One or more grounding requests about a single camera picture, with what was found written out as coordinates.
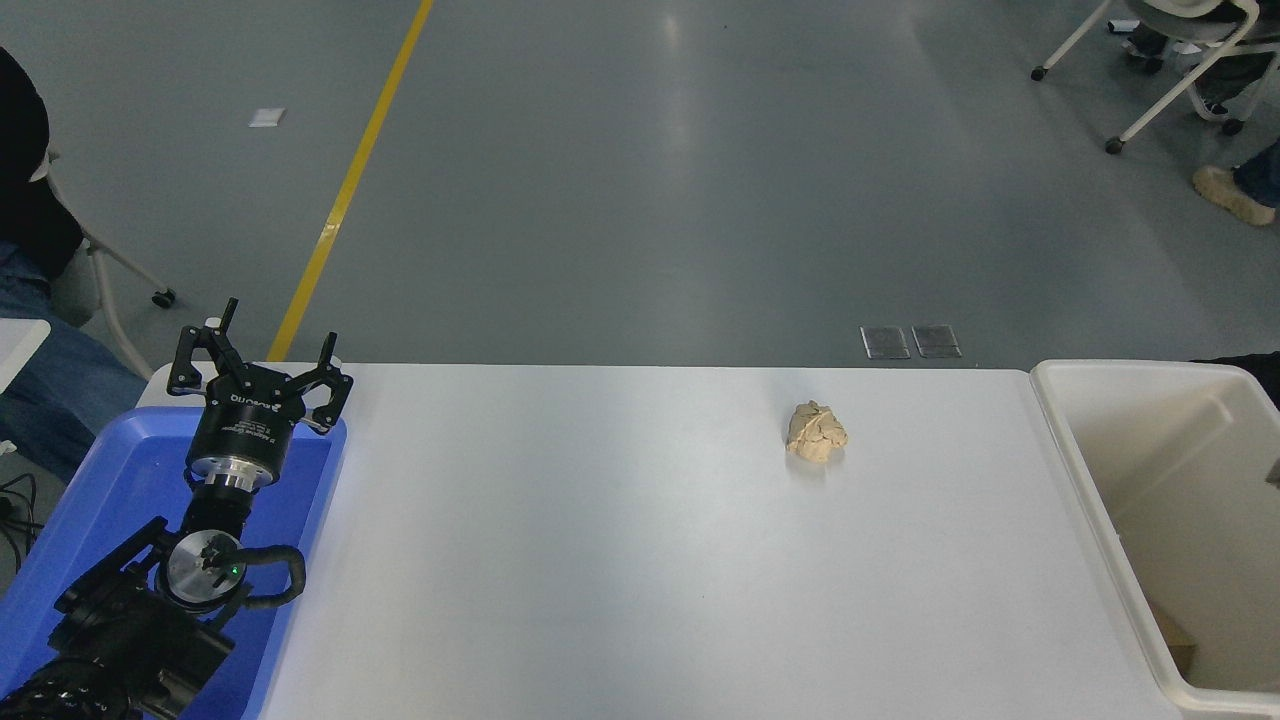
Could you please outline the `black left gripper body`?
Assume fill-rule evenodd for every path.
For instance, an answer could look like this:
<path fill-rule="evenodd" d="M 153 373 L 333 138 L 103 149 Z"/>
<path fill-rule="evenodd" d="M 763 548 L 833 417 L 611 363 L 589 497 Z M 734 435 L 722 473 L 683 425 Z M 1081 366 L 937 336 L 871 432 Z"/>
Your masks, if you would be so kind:
<path fill-rule="evenodd" d="M 236 459 L 259 468 L 280 468 L 294 427 L 306 413 L 302 396 L 319 386 L 302 386 L 297 377 L 251 364 L 246 379 L 215 377 L 206 388 L 206 404 L 187 454 L 189 468 L 205 468 L 219 459 Z"/>

